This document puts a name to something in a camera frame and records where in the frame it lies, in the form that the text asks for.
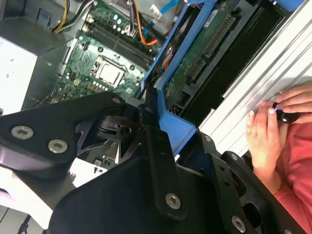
green circuit board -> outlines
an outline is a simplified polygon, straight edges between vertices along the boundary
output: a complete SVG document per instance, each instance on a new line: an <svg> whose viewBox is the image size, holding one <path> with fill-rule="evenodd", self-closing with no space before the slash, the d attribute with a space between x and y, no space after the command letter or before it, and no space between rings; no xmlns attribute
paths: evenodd
<svg viewBox="0 0 312 234"><path fill-rule="evenodd" d="M109 6L103 1L99 1L96 9L89 13L96 23L100 23L101 27L108 32L114 34L124 42L134 46L140 52L145 53L147 56L155 57L161 49L161 44L157 43L153 46L145 46L137 31L137 26L134 25L132 32L129 32L129 18L121 11L116 10L113 6ZM150 41L152 36L147 33L146 40Z"/></svg>
<svg viewBox="0 0 312 234"><path fill-rule="evenodd" d="M120 80L116 80L119 73L123 76L119 75ZM103 91L116 93L124 100L135 98L140 93L140 85L145 73L144 68L81 33L78 35L51 102L55 103Z"/></svg>
<svg viewBox="0 0 312 234"><path fill-rule="evenodd" d="M174 104L188 76L195 76L198 74L199 69L204 66L205 62L201 59L201 56L206 53L205 48L211 46L210 42L213 41L216 32L218 30L225 32L226 27L229 27L235 20L230 15L230 11L235 4L235 1L227 0L215 6L204 27L198 33L192 46L165 86L164 93L167 108L170 108Z"/></svg>

person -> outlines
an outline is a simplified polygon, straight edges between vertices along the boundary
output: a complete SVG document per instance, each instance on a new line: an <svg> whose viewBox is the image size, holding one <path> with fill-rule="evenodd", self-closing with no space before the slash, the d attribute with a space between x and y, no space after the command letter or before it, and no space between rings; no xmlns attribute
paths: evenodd
<svg viewBox="0 0 312 234"><path fill-rule="evenodd" d="M253 172L309 234L312 234L312 84L281 92L277 108L300 112L294 124L277 121L273 103L260 104L247 120Z"/></svg>

hand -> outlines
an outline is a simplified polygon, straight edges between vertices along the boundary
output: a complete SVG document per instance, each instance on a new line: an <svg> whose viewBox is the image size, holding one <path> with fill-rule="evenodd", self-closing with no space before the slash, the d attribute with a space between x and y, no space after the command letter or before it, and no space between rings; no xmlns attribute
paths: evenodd
<svg viewBox="0 0 312 234"><path fill-rule="evenodd" d="M302 113L295 123L312 122L312 84L284 91L276 101L277 108L285 113Z"/></svg>
<svg viewBox="0 0 312 234"><path fill-rule="evenodd" d="M272 105L272 102L261 103L258 113L251 111L247 121L249 151L254 172L261 181L272 176L287 135L288 125L278 127Z"/></svg>

black knob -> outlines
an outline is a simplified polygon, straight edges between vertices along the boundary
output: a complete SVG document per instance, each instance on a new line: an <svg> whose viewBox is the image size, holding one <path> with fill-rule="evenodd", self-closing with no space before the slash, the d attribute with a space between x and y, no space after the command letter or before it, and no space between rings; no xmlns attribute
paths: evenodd
<svg viewBox="0 0 312 234"><path fill-rule="evenodd" d="M282 110L276 108L277 102L274 103L273 108L275 108L277 114L277 120L283 123L294 123L300 117L300 113L284 113Z"/></svg>

screw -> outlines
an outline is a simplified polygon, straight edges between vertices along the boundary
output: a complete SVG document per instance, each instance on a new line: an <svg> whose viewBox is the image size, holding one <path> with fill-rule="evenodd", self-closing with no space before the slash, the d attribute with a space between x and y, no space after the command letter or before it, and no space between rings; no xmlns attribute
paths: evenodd
<svg viewBox="0 0 312 234"><path fill-rule="evenodd" d="M233 223L234 227L236 227L236 229L239 230L241 233L244 233L246 231L245 224L236 215L232 216L232 223Z"/></svg>
<svg viewBox="0 0 312 234"><path fill-rule="evenodd" d="M68 145L63 140L54 139L49 142L48 148L51 152L55 154L61 154L61 153L64 153L68 149Z"/></svg>
<svg viewBox="0 0 312 234"><path fill-rule="evenodd" d="M205 136L205 139L209 142L211 141L211 138L209 136Z"/></svg>
<svg viewBox="0 0 312 234"><path fill-rule="evenodd" d="M145 107L145 110L148 111L149 113L153 113L153 110L149 106Z"/></svg>
<svg viewBox="0 0 312 234"><path fill-rule="evenodd" d="M34 135L34 130L32 130L30 127L19 125L12 128L11 134L15 138L26 140Z"/></svg>
<svg viewBox="0 0 312 234"><path fill-rule="evenodd" d="M235 154L231 154L232 159L237 160L237 156Z"/></svg>
<svg viewBox="0 0 312 234"><path fill-rule="evenodd" d="M118 103L118 104L121 103L121 101L117 97L113 97L113 101Z"/></svg>
<svg viewBox="0 0 312 234"><path fill-rule="evenodd" d="M172 208L174 210L178 210L181 207L180 198L173 193L167 193L166 202L167 202L168 206L170 206L170 208Z"/></svg>

